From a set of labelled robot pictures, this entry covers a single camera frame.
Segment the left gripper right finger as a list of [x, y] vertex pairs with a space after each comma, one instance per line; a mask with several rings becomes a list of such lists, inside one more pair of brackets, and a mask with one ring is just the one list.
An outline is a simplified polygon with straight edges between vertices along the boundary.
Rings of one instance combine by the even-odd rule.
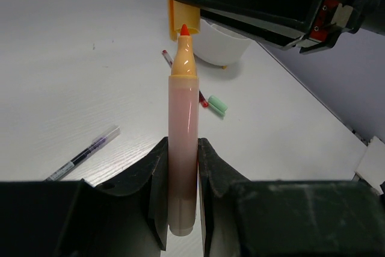
[[251, 181], [199, 140], [205, 256], [383, 256], [384, 197], [357, 181]]

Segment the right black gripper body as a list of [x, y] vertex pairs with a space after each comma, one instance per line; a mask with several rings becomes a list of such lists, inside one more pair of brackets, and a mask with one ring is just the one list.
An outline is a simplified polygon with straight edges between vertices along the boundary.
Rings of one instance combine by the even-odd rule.
[[384, 0], [323, 0], [307, 36], [315, 44], [300, 48], [300, 53], [331, 49], [341, 34], [355, 34], [361, 28], [384, 35]]

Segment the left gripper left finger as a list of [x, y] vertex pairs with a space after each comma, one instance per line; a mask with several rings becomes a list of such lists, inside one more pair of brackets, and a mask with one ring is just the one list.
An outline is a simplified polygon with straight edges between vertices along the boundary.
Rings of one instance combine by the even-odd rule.
[[167, 244], [168, 140], [97, 186], [1, 183], [2, 256], [159, 256]]

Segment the orange capped highlighter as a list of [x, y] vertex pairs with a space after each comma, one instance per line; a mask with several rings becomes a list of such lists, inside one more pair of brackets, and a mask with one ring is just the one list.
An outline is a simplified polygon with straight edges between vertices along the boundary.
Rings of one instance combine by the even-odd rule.
[[168, 5], [168, 29], [172, 41], [177, 40], [183, 24], [187, 25], [190, 34], [200, 32], [200, 9], [188, 4], [167, 0]]

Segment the orange pastel highlighter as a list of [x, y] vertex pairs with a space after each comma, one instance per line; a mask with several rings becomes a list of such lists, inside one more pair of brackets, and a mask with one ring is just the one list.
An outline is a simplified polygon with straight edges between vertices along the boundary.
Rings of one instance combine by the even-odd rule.
[[199, 78], [192, 42], [183, 24], [168, 79], [168, 225], [178, 237], [196, 220]]

